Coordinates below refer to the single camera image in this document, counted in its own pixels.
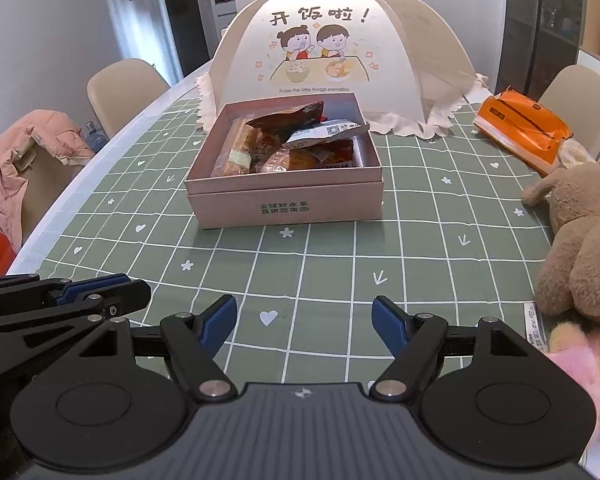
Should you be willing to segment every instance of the pink box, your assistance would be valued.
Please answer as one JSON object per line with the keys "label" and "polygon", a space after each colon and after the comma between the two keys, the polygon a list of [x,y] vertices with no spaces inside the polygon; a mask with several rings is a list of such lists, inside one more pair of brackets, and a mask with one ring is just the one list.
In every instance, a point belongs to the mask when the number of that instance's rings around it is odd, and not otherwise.
{"label": "pink box", "polygon": [[381,217],[382,166],[368,128],[354,138],[355,168],[211,177],[234,119],[324,101],[330,119],[365,124],[352,93],[312,94],[224,106],[185,180],[200,227],[372,220]]}

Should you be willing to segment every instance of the table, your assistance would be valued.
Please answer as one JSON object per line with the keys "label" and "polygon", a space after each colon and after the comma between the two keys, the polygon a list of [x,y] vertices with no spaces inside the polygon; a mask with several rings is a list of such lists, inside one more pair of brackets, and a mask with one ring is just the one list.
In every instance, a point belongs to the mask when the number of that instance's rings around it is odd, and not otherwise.
{"label": "table", "polygon": [[[129,316],[135,326],[233,294],[238,325],[216,362],[238,387],[345,380],[366,388],[392,359],[370,323],[378,294],[410,314],[469,326],[495,316],[524,333],[523,302],[533,299],[552,232],[547,211],[520,202],[538,174],[474,129],[477,105],[456,112],[445,138],[373,136],[384,166],[381,220],[202,230],[184,177],[205,132],[196,93],[183,91],[174,88],[172,104],[145,113],[90,162],[11,272],[144,279],[154,294]],[[162,359],[138,362],[166,373]],[[444,371],[468,362],[448,358]]]}

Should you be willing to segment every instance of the box of snacks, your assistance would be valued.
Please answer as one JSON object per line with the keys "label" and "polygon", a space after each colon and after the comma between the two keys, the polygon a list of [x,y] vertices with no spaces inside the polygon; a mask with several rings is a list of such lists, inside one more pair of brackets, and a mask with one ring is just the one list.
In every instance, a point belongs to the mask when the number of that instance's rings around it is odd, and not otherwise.
{"label": "box of snacks", "polygon": [[351,93],[227,104],[185,186],[203,228],[381,216],[382,167]]}

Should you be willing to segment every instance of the white heart print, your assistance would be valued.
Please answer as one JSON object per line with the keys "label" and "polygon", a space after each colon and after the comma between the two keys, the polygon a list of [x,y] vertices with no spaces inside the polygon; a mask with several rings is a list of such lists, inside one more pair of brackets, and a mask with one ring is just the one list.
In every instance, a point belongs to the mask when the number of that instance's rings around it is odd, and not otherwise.
{"label": "white heart print", "polygon": [[271,322],[278,317],[278,312],[275,310],[269,310],[265,312],[264,310],[260,313],[260,321],[264,326],[269,326]]}

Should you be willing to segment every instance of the stuffed animal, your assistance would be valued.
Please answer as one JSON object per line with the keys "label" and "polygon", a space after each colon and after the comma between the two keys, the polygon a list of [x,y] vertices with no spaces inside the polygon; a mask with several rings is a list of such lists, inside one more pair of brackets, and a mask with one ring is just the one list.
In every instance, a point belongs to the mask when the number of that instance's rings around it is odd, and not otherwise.
{"label": "stuffed animal", "polygon": [[594,435],[600,435],[600,328],[585,335],[573,323],[560,323],[551,332],[547,357],[591,397],[598,414]]}
{"label": "stuffed animal", "polygon": [[545,196],[555,239],[536,285],[536,305],[550,316],[575,308],[600,323],[600,165],[558,168],[522,192],[535,206]]}

